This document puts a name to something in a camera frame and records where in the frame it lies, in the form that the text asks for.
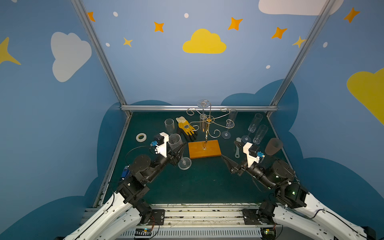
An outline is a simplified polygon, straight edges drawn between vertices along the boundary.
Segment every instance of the mounting plate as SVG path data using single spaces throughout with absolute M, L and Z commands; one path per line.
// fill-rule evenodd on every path
M 257 220 L 257 209 L 243 209 L 243 219 L 245 225 L 260 225 L 262 224 Z
M 164 214 L 165 214 L 164 209 L 152 209 L 151 216 L 155 218 L 156 223 L 162 226 L 164 225 Z M 147 225 L 152 225 L 153 223 L 152 217 L 149 218 L 149 222 L 147 223 Z

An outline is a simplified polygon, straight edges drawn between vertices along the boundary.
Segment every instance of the white cloud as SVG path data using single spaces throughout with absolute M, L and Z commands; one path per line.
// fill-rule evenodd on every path
M 260 0 L 259 9 L 266 14 L 319 15 L 327 0 Z M 331 14 L 344 0 L 336 0 Z
M 91 45 L 76 34 L 56 32 L 51 38 L 51 49 L 55 61 L 53 75 L 59 82 L 70 79 L 92 55 Z

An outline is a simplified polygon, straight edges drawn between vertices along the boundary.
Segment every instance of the dark green table surface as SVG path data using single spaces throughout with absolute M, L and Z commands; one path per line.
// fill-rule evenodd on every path
M 212 112 L 212 116 L 218 117 L 221 112 Z M 268 132 L 259 144 L 260 150 L 263 152 L 268 141 L 275 137 L 273 130 L 265 116 L 261 124 L 268 126 Z M 236 137 L 242 137 L 248 133 L 248 126 L 253 119 L 255 112 L 239 112 L 235 120 L 235 127 L 230 129 L 231 138 L 224 139 L 221 136 L 216 138 L 219 141 L 220 149 L 223 155 L 231 158 L 236 162 L 241 162 L 245 158 L 245 154 L 240 150 L 240 158 L 235 158 L 236 147 L 234 140 Z M 127 133 L 125 135 L 122 148 L 109 184 L 109 188 L 115 190 L 118 185 L 119 178 L 127 164 L 132 164 L 133 160 L 140 154 L 147 154 L 151 159 L 155 159 L 156 155 L 149 152 L 149 148 L 141 147 L 126 154 L 131 149 L 138 146 L 149 146 L 153 141 L 153 136 L 166 132 L 164 121 L 172 118 L 175 121 L 175 132 L 177 121 L 175 118 L 184 116 L 189 122 L 198 121 L 199 114 L 194 116 L 187 115 L 186 112 L 135 112 L 133 113 L 131 122 L 129 123 Z M 225 125 L 227 117 L 216 120 L 217 123 Z M 217 125 L 212 124 L 210 132 L 213 136 L 214 129 Z M 225 129 L 217 126 L 217 129 L 224 131 Z M 145 133 L 147 140 L 137 142 L 136 135 Z M 204 140 L 204 134 L 198 133 L 198 141 Z M 188 147 L 185 148 L 184 156 L 189 157 Z M 275 154 L 276 157 L 285 160 L 283 152 L 280 150 Z M 264 165 L 270 162 L 265 159 Z M 193 159 L 192 166 L 187 170 L 181 170 L 178 166 L 174 167 L 168 164 L 158 177 L 150 184 L 150 190 L 144 196 L 144 200 L 150 204 L 163 203 L 236 203 L 236 202 L 262 202 L 268 198 L 273 191 L 266 189 L 260 183 L 259 188 L 265 192 L 261 192 L 252 182 L 251 176 L 244 173 L 241 177 L 237 174 L 230 174 L 221 157 L 207 157 L 202 159 Z M 108 200 L 112 191 L 107 191 L 106 198 Z

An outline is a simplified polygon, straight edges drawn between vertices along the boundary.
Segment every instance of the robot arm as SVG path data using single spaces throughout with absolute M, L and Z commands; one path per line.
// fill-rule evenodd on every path
M 147 223 L 152 209 L 141 199 L 149 191 L 146 184 L 152 182 L 168 163 L 177 165 L 186 146 L 183 144 L 171 150 L 168 139 L 164 132 L 156 135 L 151 146 L 155 147 L 158 157 L 154 161 L 147 155 L 135 158 L 129 166 L 130 174 L 119 183 L 107 203 L 64 240 L 113 240 L 128 228 Z
M 243 149 L 247 158 L 238 164 L 222 156 L 230 172 L 239 176 L 247 172 L 266 188 L 274 189 L 276 199 L 287 208 L 264 201 L 257 212 L 261 222 L 286 225 L 319 240 L 333 240 L 334 237 L 338 240 L 376 239 L 373 229 L 347 221 L 316 199 L 295 181 L 295 172 L 286 162 L 273 159 L 272 165 L 264 168 L 260 166 L 263 154 L 258 152 L 258 146 L 240 142 L 235 142 L 235 145 Z M 288 210 L 288 207 L 303 216 Z

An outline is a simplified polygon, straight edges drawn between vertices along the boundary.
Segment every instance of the yellow cloud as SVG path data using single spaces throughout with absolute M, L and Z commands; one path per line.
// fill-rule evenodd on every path
M 222 53 L 227 46 L 221 42 L 220 36 L 207 29 L 199 29 L 186 41 L 183 50 L 186 53 Z
M 358 72 L 347 82 L 352 95 L 384 124 L 384 68 L 376 73 Z

